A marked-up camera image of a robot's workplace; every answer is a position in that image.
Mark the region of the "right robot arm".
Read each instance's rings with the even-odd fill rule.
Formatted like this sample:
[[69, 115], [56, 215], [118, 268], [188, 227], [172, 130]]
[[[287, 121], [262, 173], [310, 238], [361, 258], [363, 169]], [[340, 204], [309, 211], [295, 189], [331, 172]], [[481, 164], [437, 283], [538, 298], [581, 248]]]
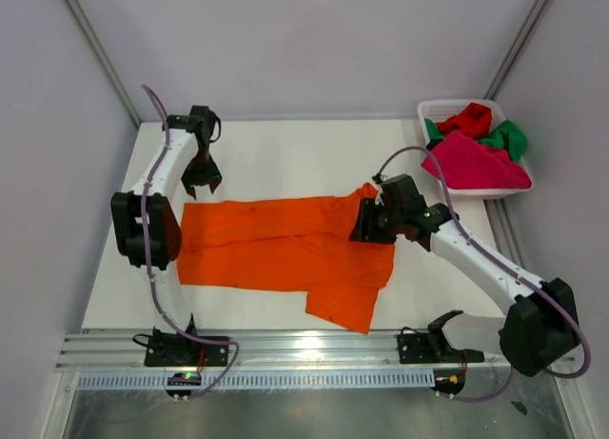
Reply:
[[559, 278], [546, 281], [484, 244], [450, 202], [428, 205], [410, 175], [374, 181], [381, 191], [380, 228], [450, 263], [501, 311], [499, 317], [453, 311], [431, 323], [451, 349], [500, 354], [528, 377], [548, 370], [576, 347], [590, 354], [568, 284]]

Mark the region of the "orange t shirt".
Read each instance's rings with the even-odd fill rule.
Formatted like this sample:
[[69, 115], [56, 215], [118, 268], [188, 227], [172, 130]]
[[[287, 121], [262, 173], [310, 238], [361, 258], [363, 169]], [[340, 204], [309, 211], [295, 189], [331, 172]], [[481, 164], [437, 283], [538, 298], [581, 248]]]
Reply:
[[365, 183], [346, 196], [187, 203], [182, 284], [303, 292], [306, 313], [367, 334], [394, 268], [394, 244], [353, 242]]

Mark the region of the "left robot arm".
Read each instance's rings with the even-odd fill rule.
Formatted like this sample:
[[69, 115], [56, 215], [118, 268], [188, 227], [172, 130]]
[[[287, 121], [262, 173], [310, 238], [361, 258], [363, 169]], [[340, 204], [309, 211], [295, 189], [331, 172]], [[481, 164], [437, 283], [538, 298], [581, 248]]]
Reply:
[[195, 106], [164, 114], [156, 159], [128, 191], [110, 201], [119, 252], [145, 271], [158, 323], [143, 339], [153, 365], [191, 365], [213, 347], [197, 334], [182, 285], [302, 292], [308, 314], [368, 333], [395, 249], [350, 240], [358, 216], [377, 196], [364, 184], [346, 196], [251, 202], [191, 200], [176, 216], [170, 196], [183, 187], [216, 189], [222, 175], [209, 148], [222, 132], [216, 113]]

